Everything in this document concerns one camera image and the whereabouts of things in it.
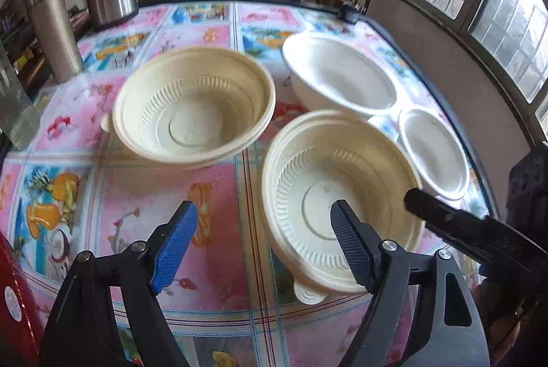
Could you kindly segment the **large white paper bowl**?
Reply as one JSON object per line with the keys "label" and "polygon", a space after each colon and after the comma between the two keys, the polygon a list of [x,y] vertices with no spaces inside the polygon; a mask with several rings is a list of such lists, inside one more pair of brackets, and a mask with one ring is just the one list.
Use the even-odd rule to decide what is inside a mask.
{"label": "large white paper bowl", "polygon": [[361,115],[394,114],[399,89],[394,76],[350,42],[325,33],[286,38],[282,58],[292,89],[308,110],[336,109]]}

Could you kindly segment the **clear bottle mint lid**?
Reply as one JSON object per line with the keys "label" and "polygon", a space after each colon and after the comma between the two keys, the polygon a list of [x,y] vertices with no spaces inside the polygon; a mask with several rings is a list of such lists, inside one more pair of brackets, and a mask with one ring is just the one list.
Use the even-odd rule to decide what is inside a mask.
{"label": "clear bottle mint lid", "polygon": [[18,151],[24,151],[40,127],[40,114],[18,81],[3,45],[0,45],[0,127]]}

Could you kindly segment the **red plastic basket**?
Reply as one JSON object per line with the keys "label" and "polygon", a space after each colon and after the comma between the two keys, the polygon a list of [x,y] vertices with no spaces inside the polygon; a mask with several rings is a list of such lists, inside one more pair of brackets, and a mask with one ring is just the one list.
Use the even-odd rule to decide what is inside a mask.
{"label": "red plastic basket", "polygon": [[1,235],[0,340],[2,366],[37,366],[43,336],[34,296],[15,250]]}

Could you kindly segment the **small black ashtray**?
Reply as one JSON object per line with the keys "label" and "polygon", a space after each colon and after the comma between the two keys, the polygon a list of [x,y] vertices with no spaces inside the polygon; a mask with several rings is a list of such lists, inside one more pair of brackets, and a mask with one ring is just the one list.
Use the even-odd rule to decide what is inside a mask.
{"label": "small black ashtray", "polygon": [[347,24],[356,25],[362,16],[359,0],[340,0],[337,18]]}

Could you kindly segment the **slim steel thermos flask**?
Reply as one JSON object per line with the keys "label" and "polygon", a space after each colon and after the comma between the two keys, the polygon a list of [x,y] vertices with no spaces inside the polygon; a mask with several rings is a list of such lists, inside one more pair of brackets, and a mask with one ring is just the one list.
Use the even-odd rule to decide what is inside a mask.
{"label": "slim steel thermos flask", "polygon": [[65,0],[26,0],[39,46],[53,78],[63,84],[84,70]]}

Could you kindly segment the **beige ribbed bowl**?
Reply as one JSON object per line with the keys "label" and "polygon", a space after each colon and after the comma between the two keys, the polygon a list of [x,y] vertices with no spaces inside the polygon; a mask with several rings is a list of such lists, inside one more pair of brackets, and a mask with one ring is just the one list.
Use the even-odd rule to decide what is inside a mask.
{"label": "beige ribbed bowl", "polygon": [[364,292],[331,225],[345,200],[384,240],[416,251],[424,225],[404,206],[421,187],[403,147],[353,114],[319,110],[296,117],[273,138],[261,171],[262,222],[269,244],[306,305]]}
{"label": "beige ribbed bowl", "polygon": [[205,168],[253,144],[275,106],[275,83],[261,63],[236,50],[192,46],[137,68],[100,124],[131,155]]}

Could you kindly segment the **small white paper bowl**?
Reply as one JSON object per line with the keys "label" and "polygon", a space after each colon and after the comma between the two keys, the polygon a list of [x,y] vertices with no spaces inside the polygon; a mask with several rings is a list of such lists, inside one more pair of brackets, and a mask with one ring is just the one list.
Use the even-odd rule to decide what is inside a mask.
{"label": "small white paper bowl", "polygon": [[423,190],[450,201],[462,199],[470,174],[455,133],[440,117],[420,106],[402,110],[398,127],[398,139],[421,177]]}

